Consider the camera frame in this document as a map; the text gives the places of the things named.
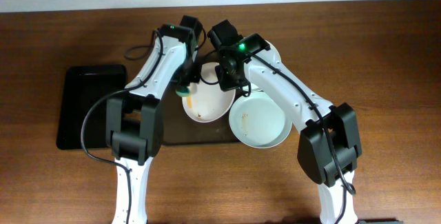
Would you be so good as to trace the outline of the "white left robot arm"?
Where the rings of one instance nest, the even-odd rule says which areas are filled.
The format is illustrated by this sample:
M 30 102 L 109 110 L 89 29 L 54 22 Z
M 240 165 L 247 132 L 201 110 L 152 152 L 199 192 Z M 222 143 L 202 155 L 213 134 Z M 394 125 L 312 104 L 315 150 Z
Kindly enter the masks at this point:
M 171 81 L 187 87 L 193 79 L 200 21 L 164 24 L 153 31 L 138 74 L 108 96 L 106 142 L 117 171 L 116 209 L 113 223 L 146 223 L 145 199 L 149 170 L 163 140 L 161 99 Z

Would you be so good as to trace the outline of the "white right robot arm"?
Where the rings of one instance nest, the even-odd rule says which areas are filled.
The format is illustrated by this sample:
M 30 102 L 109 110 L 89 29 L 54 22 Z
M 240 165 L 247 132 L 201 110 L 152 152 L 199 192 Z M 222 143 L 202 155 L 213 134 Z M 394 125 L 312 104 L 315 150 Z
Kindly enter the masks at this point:
M 256 85 L 287 115 L 300 135 L 297 159 L 318 186 L 321 223 L 357 223 L 352 184 L 362 154 L 355 110 L 335 106 L 283 65 L 277 49 L 259 34 L 208 39 L 219 55 L 222 89 Z

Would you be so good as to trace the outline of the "pink plastic plate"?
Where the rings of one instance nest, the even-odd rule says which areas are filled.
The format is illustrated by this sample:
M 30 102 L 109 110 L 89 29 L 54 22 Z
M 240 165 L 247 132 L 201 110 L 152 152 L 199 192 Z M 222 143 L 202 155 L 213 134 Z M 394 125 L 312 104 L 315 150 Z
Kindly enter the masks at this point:
M 208 85 L 202 81 L 190 83 L 191 94 L 182 98 L 183 109 L 189 118 L 199 123 L 209 123 L 221 118 L 231 108 L 236 91 L 222 91 L 219 84 Z

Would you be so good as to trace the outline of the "cream plastic plate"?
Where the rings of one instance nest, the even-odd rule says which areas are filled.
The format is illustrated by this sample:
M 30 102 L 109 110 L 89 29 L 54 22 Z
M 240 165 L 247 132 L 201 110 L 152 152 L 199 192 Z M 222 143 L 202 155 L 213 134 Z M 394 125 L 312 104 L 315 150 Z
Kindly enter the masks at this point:
M 245 77 L 251 83 L 252 92 L 264 91 L 262 89 L 263 82 L 271 83 L 274 81 L 272 77 L 276 76 L 277 73 L 267 63 L 277 70 L 280 68 L 281 58 L 279 52 L 270 42 L 267 43 L 269 45 L 268 50 L 262 49 L 258 52 L 253 52 L 264 63 L 254 57 L 250 57 L 251 61 L 245 64 Z

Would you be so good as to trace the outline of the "pale green plastic plate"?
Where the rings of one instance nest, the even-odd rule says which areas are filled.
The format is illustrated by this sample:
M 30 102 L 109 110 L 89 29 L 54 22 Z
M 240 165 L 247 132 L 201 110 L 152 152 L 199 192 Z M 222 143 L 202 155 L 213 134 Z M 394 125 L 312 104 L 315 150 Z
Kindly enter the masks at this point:
M 241 143 L 266 149 L 281 144 L 289 136 L 292 122 L 266 93 L 252 92 L 233 103 L 229 126 Z

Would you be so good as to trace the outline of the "green yellow sponge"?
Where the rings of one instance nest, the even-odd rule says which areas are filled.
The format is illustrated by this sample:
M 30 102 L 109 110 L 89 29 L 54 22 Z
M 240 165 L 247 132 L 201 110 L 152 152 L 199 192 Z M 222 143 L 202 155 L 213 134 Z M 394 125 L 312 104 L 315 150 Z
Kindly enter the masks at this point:
M 188 85 L 177 85 L 176 86 L 176 94 L 179 97 L 183 98 L 183 97 L 190 96 L 192 93 L 191 93 L 191 90 Z

